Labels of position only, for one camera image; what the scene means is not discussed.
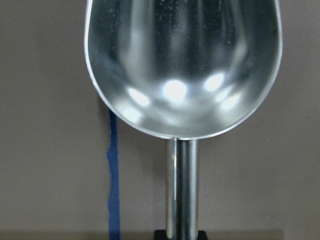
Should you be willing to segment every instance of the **black object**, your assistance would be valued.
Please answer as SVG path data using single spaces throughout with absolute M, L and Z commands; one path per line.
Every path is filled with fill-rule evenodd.
M 166 235 L 166 230 L 155 230 L 153 239 L 154 240 L 169 240 Z M 197 240 L 208 240 L 206 232 L 199 231 Z

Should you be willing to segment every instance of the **blue line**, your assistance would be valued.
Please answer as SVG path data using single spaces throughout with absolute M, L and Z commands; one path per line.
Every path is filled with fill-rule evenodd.
M 119 162 L 117 116 L 109 110 L 110 145 L 106 152 L 110 170 L 110 195 L 108 199 L 109 240 L 120 240 Z

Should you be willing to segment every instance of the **blue tape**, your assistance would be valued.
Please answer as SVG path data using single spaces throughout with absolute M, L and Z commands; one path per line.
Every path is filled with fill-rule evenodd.
M 109 110 L 110 145 L 106 152 L 110 170 L 110 195 L 108 199 L 109 240 L 120 240 L 119 162 L 117 116 Z

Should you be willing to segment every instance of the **scoop handle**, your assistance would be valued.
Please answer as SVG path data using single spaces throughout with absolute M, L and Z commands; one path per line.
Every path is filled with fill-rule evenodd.
M 198 237 L 198 141 L 167 140 L 166 236 Z

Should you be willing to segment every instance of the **scoop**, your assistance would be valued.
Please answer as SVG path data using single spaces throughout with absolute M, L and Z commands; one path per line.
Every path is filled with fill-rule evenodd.
M 277 0 L 88 0 L 92 82 L 124 122 L 168 141 L 169 239 L 196 239 L 198 140 L 263 102 L 282 55 Z

